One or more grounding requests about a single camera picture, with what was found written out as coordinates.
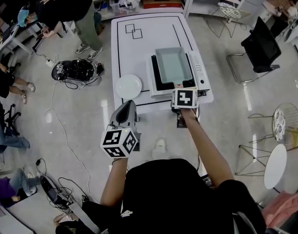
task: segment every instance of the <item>gray floor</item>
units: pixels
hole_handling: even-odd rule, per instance
[[[216,21],[210,20],[210,23],[219,30]],[[201,124],[235,171],[238,145],[248,144],[253,138],[271,132],[270,121],[248,120],[247,117],[253,113],[271,115],[284,102],[293,103],[298,108],[298,56],[291,45],[281,43],[282,55],[275,61],[281,66],[279,70],[254,83],[236,84],[226,62],[226,55],[244,52],[240,42],[249,35],[249,29],[244,30],[237,26],[232,39],[227,31],[218,39],[202,17],[191,15],[188,24],[199,47],[214,93],[214,102],[201,106]],[[53,108],[66,130],[69,147],[90,174],[90,194],[96,200],[100,199],[111,164],[111,159],[99,147],[101,133],[114,111],[110,32],[111,24],[108,22],[101,35],[103,52],[97,57],[105,67],[101,84],[71,90],[58,83],[53,99]],[[77,36],[64,34],[63,39],[55,36],[45,39],[38,53],[51,59],[55,55],[59,56],[57,60],[73,59],[77,57],[74,51],[78,44]],[[86,51],[81,57],[86,57],[88,53]],[[50,108],[55,85],[51,78],[52,69],[46,66],[43,57],[35,54],[28,56],[19,50],[17,56],[22,66],[16,75],[32,81],[36,85],[36,91],[28,94],[27,105],[23,105],[20,98],[13,95],[2,101],[5,105],[16,103],[17,110],[22,112],[17,120],[17,127],[21,135],[30,141],[31,148],[9,148],[5,152],[5,167],[24,167],[35,172],[35,162],[42,157],[46,160],[48,175],[54,179],[60,176],[71,178],[88,193],[88,174],[68,149],[64,131],[55,113],[50,110],[44,114]],[[254,75],[245,62],[247,61],[241,60],[239,69],[242,78]],[[128,162],[129,168],[150,158],[158,137],[166,140],[171,155],[180,156],[197,166],[197,152],[188,131],[176,129],[176,116],[170,110],[142,115],[137,127],[142,133],[141,152],[132,155]],[[258,144],[257,148],[272,150],[276,144],[270,139]],[[237,176],[236,179],[247,185],[256,201],[269,200],[277,194],[264,187],[260,176]],[[75,190],[76,199],[80,197],[78,189],[72,184],[65,183],[64,186]],[[298,150],[288,153],[284,176],[276,188],[290,193],[298,189]],[[49,206],[42,191],[18,203],[11,210],[37,233],[54,233],[52,219],[59,212]]]

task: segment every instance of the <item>white desk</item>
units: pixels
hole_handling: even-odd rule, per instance
[[[130,27],[134,27],[134,33],[127,33],[127,28]],[[155,49],[180,46],[185,51],[198,51],[190,28],[181,13],[144,14],[112,20],[111,55],[115,109],[126,102],[117,95],[115,84],[121,76],[127,74],[139,77],[142,82],[141,93],[133,99],[138,114],[171,109],[170,98],[151,98],[146,59]],[[213,100],[211,90],[206,96],[199,97],[199,103],[209,103]]]
[[[21,43],[17,38],[16,38],[16,34],[17,34],[17,32],[18,32],[18,30],[19,30],[19,25],[16,25],[13,29],[12,29],[12,31],[11,31],[11,34],[10,34],[10,36],[7,38],[7,40],[6,41],[2,41],[2,42],[0,42],[0,52],[4,49],[4,48],[7,48],[7,45],[10,43],[10,42],[14,42],[16,45],[18,45],[19,47],[21,47],[24,51],[26,51],[27,53],[29,53],[30,55],[33,53],[33,51],[31,50],[31,49],[29,49],[29,48],[27,48],[23,43]]]

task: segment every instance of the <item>black t-shirt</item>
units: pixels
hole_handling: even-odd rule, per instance
[[[104,206],[96,208],[87,214],[110,234],[233,234],[233,219],[240,234],[250,234],[241,218],[233,217],[237,212],[246,215],[258,234],[266,230],[261,212],[243,183],[228,180],[213,190],[184,159],[155,160],[131,169],[126,175],[121,215],[119,210],[109,213]]]
[[[54,29],[59,21],[82,19],[92,0],[42,0],[36,6],[38,21]]]

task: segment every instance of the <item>black stand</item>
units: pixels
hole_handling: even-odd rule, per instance
[[[21,116],[21,113],[20,112],[16,112],[13,116],[12,115],[12,108],[15,108],[15,104],[12,104],[10,106],[10,109],[7,113],[4,114],[4,116],[6,116],[7,114],[9,114],[9,117],[8,119],[5,119],[4,121],[6,123],[8,123],[8,127],[11,128],[14,132],[15,132],[15,135],[20,135],[20,133],[17,131],[17,129],[15,128],[15,126],[13,125],[15,119],[17,116]]]

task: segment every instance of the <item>baseball cap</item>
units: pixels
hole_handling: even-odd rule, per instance
[[[25,26],[25,19],[27,18],[29,11],[22,7],[18,13],[18,24],[20,27]]]

